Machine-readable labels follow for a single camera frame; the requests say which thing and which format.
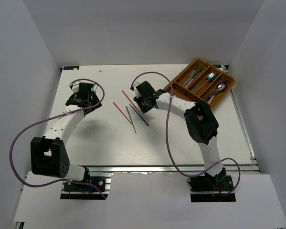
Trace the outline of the iridescent rainbow fork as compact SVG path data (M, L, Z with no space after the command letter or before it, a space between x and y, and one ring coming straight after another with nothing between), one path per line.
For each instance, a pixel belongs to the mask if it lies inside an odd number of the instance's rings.
M215 73L210 73L202 82L198 83L197 85L195 85L191 91L193 91L194 89L196 89L198 86L200 86L202 83L211 80L212 78L214 78Z

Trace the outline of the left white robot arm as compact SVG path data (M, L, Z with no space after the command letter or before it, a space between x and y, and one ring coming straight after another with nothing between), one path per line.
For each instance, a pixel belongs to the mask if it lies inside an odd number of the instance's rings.
M102 105L93 83L76 82L70 87L73 94L65 103L63 116L42 137L31 141L31 166L36 175L74 180L76 187L87 190L91 178L84 167L70 162L65 146L79 122Z

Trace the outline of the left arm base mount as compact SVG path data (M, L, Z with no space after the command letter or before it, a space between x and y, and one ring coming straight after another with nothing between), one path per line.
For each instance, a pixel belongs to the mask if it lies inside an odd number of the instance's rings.
M62 200L105 200L108 197L112 173L96 172L85 175L83 181L65 181Z

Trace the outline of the silver spoon pink handle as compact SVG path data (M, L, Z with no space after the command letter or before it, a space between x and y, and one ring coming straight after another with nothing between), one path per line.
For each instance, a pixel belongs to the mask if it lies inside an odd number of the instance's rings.
M204 97L204 100L205 100L205 101L210 100L210 98L212 98L212 97L213 97L214 95L216 95L217 93L218 93L218 90L215 90L214 92L212 92L212 93L206 95L206 96Z

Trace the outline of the silver patterned table knife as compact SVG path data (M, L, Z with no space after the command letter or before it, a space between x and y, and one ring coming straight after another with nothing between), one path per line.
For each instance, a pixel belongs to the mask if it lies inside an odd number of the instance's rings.
M199 68L197 70L194 70L190 76L187 79L187 82L189 82L191 79L193 79L198 73L200 73L203 70L203 68Z

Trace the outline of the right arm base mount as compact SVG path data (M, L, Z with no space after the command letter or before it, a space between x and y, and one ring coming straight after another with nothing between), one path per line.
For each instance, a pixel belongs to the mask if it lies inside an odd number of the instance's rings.
M188 178L186 182L190 186L190 197L192 203L236 201L231 176L226 176L216 187L214 187L205 176Z

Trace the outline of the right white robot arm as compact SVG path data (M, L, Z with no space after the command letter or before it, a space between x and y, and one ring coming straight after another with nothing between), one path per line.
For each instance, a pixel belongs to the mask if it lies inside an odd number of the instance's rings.
M167 111L165 137L169 157L178 172L183 173L176 165L169 147L169 115L171 113L183 118L190 137L199 145L204 161L206 186L217 190L223 184L226 170L220 160L217 147L217 134L219 124L206 102L190 102L171 95L159 89L157 91L147 81L134 83L130 87L135 92L134 101L143 113L152 108Z

